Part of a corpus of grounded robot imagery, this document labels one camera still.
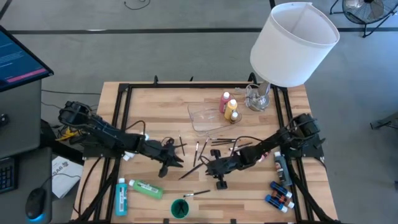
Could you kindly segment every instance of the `monitor screen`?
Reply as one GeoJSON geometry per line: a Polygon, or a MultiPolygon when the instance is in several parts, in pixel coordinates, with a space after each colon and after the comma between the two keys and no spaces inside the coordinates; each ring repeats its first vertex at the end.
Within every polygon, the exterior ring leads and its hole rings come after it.
{"type": "Polygon", "coordinates": [[[52,71],[0,26],[0,92],[52,75],[52,71]]]}

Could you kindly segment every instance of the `lamp base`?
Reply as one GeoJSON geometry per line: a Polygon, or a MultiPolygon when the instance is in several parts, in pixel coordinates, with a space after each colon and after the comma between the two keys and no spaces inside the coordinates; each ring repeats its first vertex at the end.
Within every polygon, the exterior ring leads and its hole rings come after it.
{"type": "Polygon", "coordinates": [[[269,104],[269,88],[271,84],[267,81],[261,83],[257,90],[252,89],[250,85],[246,87],[246,106],[253,111],[264,111],[269,104]]]}

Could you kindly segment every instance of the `yellow paint bottle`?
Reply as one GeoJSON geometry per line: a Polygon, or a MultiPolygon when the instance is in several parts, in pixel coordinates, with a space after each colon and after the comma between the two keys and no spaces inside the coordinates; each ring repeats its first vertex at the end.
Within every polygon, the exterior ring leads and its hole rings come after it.
{"type": "Polygon", "coordinates": [[[225,108],[225,113],[224,113],[225,119],[227,120],[231,119],[231,114],[234,110],[236,110],[237,107],[238,103],[236,102],[236,100],[230,100],[225,108]]]}

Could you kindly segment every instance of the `blue paint tube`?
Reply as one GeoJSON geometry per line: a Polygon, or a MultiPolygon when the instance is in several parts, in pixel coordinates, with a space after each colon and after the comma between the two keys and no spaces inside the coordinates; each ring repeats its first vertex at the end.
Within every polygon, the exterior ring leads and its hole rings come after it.
{"type": "Polygon", "coordinates": [[[282,195],[285,195],[287,198],[291,198],[292,197],[292,193],[291,192],[289,192],[286,188],[282,187],[281,185],[279,185],[275,181],[271,182],[271,188],[276,190],[276,191],[278,191],[282,195]]]}
{"type": "Polygon", "coordinates": [[[277,199],[272,198],[271,195],[266,196],[266,202],[270,203],[272,206],[275,208],[278,208],[282,212],[286,213],[287,212],[287,207],[282,205],[277,199]]]}
{"type": "Polygon", "coordinates": [[[127,215],[127,184],[124,182],[124,178],[120,178],[119,183],[116,184],[116,204],[114,208],[116,216],[127,215]]]}

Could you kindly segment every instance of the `green cup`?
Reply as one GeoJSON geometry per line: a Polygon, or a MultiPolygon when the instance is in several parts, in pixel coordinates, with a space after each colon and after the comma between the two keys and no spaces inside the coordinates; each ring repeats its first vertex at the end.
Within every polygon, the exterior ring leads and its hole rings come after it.
{"type": "Polygon", "coordinates": [[[189,213],[189,205],[184,199],[177,199],[173,202],[170,208],[174,218],[183,219],[189,213]]]}

